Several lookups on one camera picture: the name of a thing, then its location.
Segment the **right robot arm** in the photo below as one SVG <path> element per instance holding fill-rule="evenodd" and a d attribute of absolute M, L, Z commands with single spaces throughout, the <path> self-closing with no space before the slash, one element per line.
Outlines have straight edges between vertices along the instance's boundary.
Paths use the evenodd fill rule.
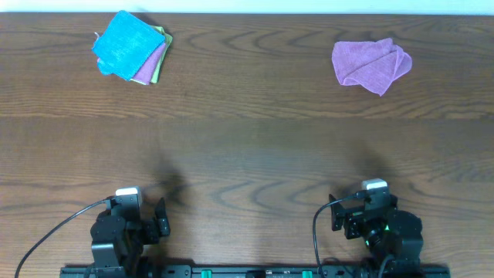
<path fill-rule="evenodd" d="M 363 239 L 372 255 L 368 276 L 424 277 L 420 218 L 398 209 L 398 198 L 385 190 L 360 191 L 349 198 L 363 204 L 344 208 L 333 195 L 329 197 L 332 230 L 343 229 L 347 239 Z"/>

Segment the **purple microfiber cloth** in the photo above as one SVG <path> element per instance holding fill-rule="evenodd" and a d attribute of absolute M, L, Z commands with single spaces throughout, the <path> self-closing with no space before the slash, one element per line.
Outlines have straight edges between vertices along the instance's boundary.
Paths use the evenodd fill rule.
<path fill-rule="evenodd" d="M 360 85 L 380 97 L 413 65 L 410 55 L 394 44 L 392 38 L 376 42 L 336 42 L 331 60 L 341 86 Z"/>

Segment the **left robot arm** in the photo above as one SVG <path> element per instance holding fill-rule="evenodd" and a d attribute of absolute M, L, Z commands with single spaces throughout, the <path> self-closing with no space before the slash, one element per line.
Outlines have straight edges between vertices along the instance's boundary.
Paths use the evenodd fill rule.
<path fill-rule="evenodd" d="M 91 250 L 96 277 L 160 277 L 161 268 L 143 255 L 144 247 L 155 245 L 169 236 L 165 200 L 154 208 L 154 217 L 140 217 L 137 195 L 107 199 L 107 210 L 91 227 Z"/>

